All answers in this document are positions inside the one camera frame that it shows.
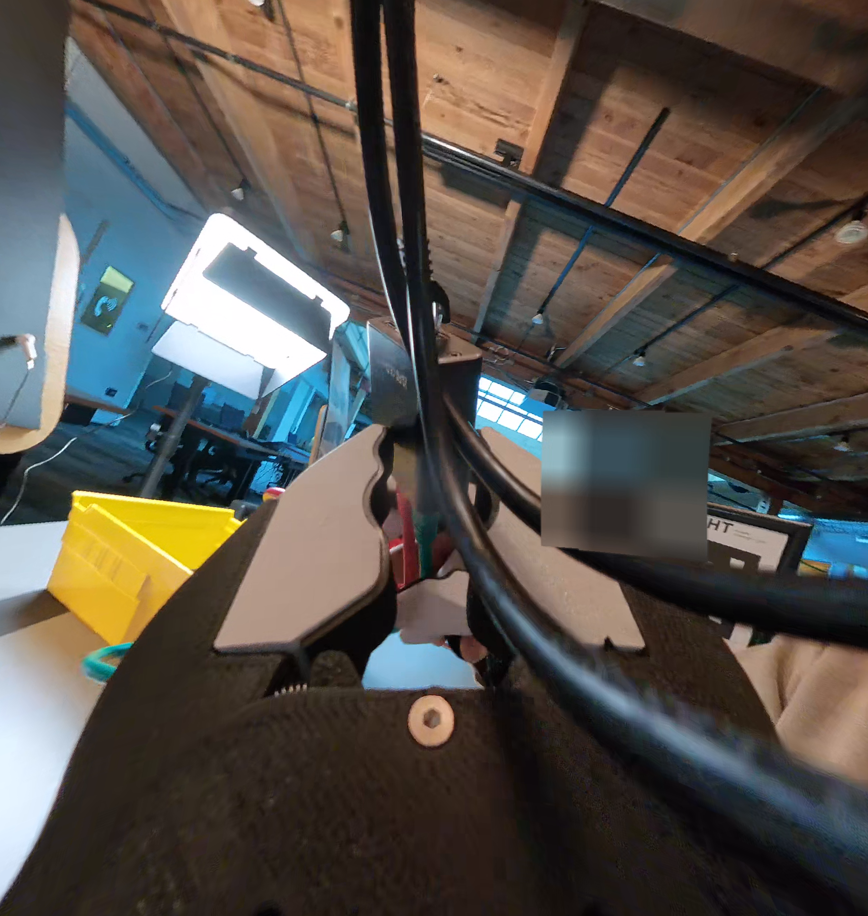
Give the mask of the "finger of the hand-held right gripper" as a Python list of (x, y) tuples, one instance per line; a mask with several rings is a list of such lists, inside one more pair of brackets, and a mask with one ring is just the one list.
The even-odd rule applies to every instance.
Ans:
[(471, 635), (467, 617), (469, 575), (455, 571), (425, 579), (396, 596), (396, 632), (407, 645), (439, 644)]

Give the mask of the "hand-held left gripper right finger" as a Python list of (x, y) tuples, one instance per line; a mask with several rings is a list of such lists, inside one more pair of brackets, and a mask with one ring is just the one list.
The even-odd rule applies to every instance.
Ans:
[(488, 537), (521, 586), (568, 635), (585, 646), (642, 651), (645, 639), (621, 586), (541, 536), (489, 492)]

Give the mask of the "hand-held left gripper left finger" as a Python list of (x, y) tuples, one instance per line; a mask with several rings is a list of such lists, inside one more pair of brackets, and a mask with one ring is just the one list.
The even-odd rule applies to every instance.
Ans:
[(301, 473), (275, 502), (213, 647), (307, 647), (377, 599), (391, 579), (390, 429), (373, 424)]

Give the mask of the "yellow plastic bin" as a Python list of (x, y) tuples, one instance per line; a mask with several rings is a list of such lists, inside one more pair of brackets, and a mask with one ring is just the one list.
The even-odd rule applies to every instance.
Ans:
[(231, 509), (77, 490), (48, 591), (106, 645), (132, 642), (241, 525)]

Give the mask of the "black ethernet splitter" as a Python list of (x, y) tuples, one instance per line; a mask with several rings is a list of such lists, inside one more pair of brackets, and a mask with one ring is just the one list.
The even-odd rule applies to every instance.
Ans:
[[(387, 427), (393, 441), (393, 475), (399, 492), (423, 514), (438, 508), (425, 464), (417, 389), (410, 357), (394, 323), (375, 318), (367, 324), (371, 382), (371, 419)], [(438, 362), (444, 390), (464, 419), (474, 422), (483, 354), (472, 343), (440, 332)]]

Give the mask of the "light stand pole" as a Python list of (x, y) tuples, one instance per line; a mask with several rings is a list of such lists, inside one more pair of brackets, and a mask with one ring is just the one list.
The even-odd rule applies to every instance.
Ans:
[(165, 467), (169, 463), (176, 448), (179, 444), (183, 431), (195, 412), (200, 396), (208, 386), (208, 380), (202, 375), (195, 375), (192, 378), (188, 389), (188, 395), (183, 401), (179, 411), (173, 418), (169, 430), (162, 436), (155, 458), (145, 473), (142, 487), (139, 491), (139, 497), (145, 499), (155, 498), (155, 493), (160, 480), (165, 472)]

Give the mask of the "black framed marker sign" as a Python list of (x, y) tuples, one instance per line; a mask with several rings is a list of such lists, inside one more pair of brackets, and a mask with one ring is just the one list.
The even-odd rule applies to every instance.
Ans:
[(751, 510), (707, 506), (707, 564), (717, 571), (797, 576), (814, 526)]

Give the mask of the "studio light panel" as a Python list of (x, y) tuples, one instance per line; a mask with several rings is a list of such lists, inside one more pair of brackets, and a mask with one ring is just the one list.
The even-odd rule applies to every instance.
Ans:
[(349, 306), (223, 213), (204, 223), (162, 304), (153, 354), (257, 400), (331, 353)]

